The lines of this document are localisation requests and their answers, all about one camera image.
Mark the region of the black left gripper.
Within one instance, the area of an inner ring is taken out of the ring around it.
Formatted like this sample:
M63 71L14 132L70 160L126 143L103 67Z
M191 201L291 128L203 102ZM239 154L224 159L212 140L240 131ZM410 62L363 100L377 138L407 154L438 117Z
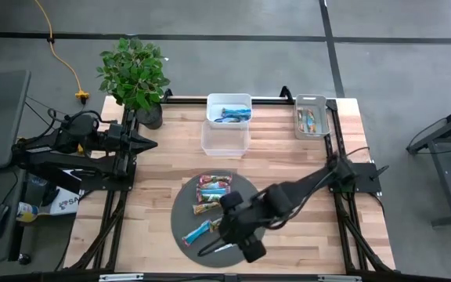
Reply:
M141 143L133 146L133 154L141 154L144 151L157 147L157 142L142 137L139 133L135 133L134 130L123 131L121 128L110 128L106 131L106 151L128 151L132 137L134 143Z

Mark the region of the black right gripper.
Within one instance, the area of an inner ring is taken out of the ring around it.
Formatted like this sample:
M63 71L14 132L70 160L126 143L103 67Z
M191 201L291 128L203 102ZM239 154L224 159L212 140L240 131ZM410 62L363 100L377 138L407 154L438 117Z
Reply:
M220 199L223 209L222 221L219 225L220 235L227 244L236 244L247 262L254 262L266 254L264 244L255 235L262 227L266 207L262 200L252 200L247 207L238 191L226 194Z

